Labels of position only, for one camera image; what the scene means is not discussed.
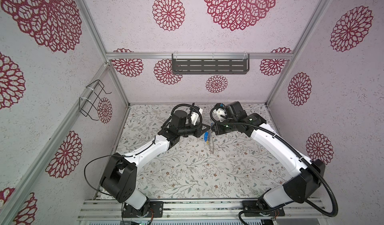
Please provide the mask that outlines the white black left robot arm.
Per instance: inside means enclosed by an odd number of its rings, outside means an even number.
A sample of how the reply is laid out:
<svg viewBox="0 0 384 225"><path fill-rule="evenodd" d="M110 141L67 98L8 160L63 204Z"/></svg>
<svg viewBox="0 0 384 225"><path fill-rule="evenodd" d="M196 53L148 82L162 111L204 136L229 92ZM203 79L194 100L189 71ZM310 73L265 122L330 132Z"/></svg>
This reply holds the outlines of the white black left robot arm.
<svg viewBox="0 0 384 225"><path fill-rule="evenodd" d="M150 212L150 199L136 188L138 172L155 157L173 148L181 137L204 135L210 126L203 124L202 112L195 105L175 106L153 139L125 155L110 156L100 187L132 209L136 216L146 216Z"/></svg>

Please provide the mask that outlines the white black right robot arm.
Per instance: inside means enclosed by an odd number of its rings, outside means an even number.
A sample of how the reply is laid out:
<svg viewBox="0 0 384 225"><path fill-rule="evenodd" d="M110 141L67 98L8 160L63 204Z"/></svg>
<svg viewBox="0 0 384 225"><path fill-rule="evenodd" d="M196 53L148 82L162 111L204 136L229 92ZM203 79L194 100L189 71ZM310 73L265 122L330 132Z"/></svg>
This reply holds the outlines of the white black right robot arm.
<svg viewBox="0 0 384 225"><path fill-rule="evenodd" d="M274 189L264 192L258 199L255 209L246 213L268 213L291 203L307 203L322 214L326 212L309 201L309 197L320 187L330 191L324 179L325 164L321 160L311 160L297 151L280 137L259 114L248 115L236 101L229 105L218 103L210 111L213 132L216 135L239 132L267 149L288 171L290 179Z"/></svg>

